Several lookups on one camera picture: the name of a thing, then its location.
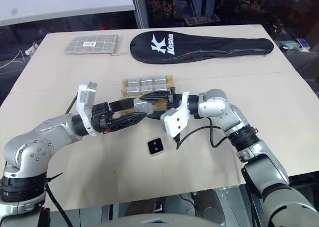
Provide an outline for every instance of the small black square device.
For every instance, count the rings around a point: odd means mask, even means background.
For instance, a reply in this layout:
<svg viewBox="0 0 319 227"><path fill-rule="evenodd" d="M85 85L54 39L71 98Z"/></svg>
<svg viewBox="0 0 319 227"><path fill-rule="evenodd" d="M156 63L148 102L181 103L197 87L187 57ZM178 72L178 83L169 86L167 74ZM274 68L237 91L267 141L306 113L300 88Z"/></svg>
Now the small black square device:
<svg viewBox="0 0 319 227"><path fill-rule="evenodd" d="M148 142L150 154L156 154L162 150L164 150L163 144L161 143L161 139L157 138L155 140L149 141Z"/></svg>

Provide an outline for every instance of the table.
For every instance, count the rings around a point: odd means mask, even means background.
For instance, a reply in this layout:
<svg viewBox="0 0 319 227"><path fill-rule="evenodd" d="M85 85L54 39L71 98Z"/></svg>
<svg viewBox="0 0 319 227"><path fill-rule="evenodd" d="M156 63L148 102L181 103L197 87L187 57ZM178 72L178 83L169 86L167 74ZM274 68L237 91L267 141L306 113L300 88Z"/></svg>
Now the table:
<svg viewBox="0 0 319 227"><path fill-rule="evenodd" d="M223 37L264 37L260 25L170 28L186 34ZM12 137L33 129L41 121L61 115L86 78L98 83L95 103L121 97L121 80L137 76L173 75L177 92L191 94L212 88L224 90L259 137L269 145L289 175L316 171L319 101L306 82L275 46L267 56L216 58L194 63L151 65L129 54L133 37L146 30L111 30L52 33L46 36L0 109L0 147ZM81 35L118 34L118 52L67 55L63 50ZM182 136L207 125L190 119ZM223 135L215 132L215 142ZM162 154L151 156L147 141L160 137ZM98 137L84 137L57 152L48 176L64 174L50 183L65 209L121 203L244 183L242 164L225 141L209 145L208 130L185 141L180 150L158 120ZM56 208L47 198L46 206Z"/></svg>
<svg viewBox="0 0 319 227"><path fill-rule="evenodd" d="M0 0L0 26L65 16L135 10L133 0Z"/></svg>

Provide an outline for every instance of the gray fabric pouch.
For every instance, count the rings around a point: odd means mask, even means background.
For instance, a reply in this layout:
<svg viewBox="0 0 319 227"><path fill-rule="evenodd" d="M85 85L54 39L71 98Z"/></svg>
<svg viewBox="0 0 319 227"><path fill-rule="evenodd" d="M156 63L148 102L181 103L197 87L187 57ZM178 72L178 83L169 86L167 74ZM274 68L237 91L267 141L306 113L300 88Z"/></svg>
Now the gray fabric pouch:
<svg viewBox="0 0 319 227"><path fill-rule="evenodd" d="M80 36L71 41L64 50L68 54L109 53L115 54L117 35Z"/></svg>

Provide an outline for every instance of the wire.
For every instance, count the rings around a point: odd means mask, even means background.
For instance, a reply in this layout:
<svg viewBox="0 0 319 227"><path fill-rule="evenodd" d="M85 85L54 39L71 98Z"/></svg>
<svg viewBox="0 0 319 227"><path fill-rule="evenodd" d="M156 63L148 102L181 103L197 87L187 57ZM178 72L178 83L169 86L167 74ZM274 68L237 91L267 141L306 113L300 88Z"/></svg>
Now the wire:
<svg viewBox="0 0 319 227"><path fill-rule="evenodd" d="M180 148L181 144L182 144L190 135L194 134L196 131L200 131L200 130L203 130L203 129L206 129L206 128L210 128L210 138L209 138L209 140L210 140L210 145L211 145L213 148L218 147L224 140L226 140L227 137L225 136L225 137L223 137L216 145L214 144L214 142L213 142L213 129L214 129L214 128L215 128L215 129L220 129L220 127L219 127L219 126L213 126L213 122L211 121L211 119L210 119L210 118L207 118L207 119L209 120L209 124L210 124L209 126L202 126L202 127L199 127L199 128L197 128L197 129L195 129L195 130L189 132L181 141L177 142L177 144L176 144L176 149L178 150L178 149Z"/></svg>
<svg viewBox="0 0 319 227"><path fill-rule="evenodd" d="M56 208L59 210L59 212L61 213L62 217L64 218L66 224L69 227L73 227L73 224L71 223L69 217L66 215L66 212L63 210L63 208L61 207L61 205L59 204L59 202L56 200L56 198L54 197L52 191L50 190L50 187L48 184L45 185L45 189L46 192L48 193L50 199L52 200L52 202L54 203L54 205L56 206Z"/></svg>
<svg viewBox="0 0 319 227"><path fill-rule="evenodd" d="M75 97L73 98L73 100L71 101L71 103L70 103L68 109L66 109L65 115L66 115L66 114L69 114L69 112L70 112L72 106L74 105L74 103L76 102L76 99L77 99L77 98L78 98L78 93L76 93L76 95L75 95Z"/></svg>
<svg viewBox="0 0 319 227"><path fill-rule="evenodd" d="M15 59L19 56L20 53L21 53L21 55L22 55L23 62L21 62L21 61L15 61ZM18 54L17 54L10 62L8 62L7 64L5 64L5 65L3 65L3 66L0 66L0 69L6 67L6 66L8 66L8 65L10 65L10 64L13 63L13 62L19 62L19 63L25 64L24 56L23 56L23 53L22 53L21 50L18 51Z"/></svg>
<svg viewBox="0 0 319 227"><path fill-rule="evenodd" d="M190 200L188 200L188 199L184 198L184 197L183 197L183 196L181 196L181 195L178 195L178 196L179 196L182 200L184 200L184 201L187 201L187 202L191 203L191 205L194 207L194 210L195 210L195 216L199 217L199 213L198 213L198 211L197 211L197 209L196 209L195 204L194 204L192 201L190 201Z"/></svg>

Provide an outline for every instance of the label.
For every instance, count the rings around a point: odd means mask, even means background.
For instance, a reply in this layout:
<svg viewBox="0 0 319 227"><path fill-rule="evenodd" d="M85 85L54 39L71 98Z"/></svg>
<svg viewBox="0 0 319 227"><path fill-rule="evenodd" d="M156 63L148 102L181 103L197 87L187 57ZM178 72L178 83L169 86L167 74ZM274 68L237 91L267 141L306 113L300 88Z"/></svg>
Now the label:
<svg viewBox="0 0 319 227"><path fill-rule="evenodd" d="M94 41L85 41L83 43L83 46L95 46L96 42Z"/></svg>

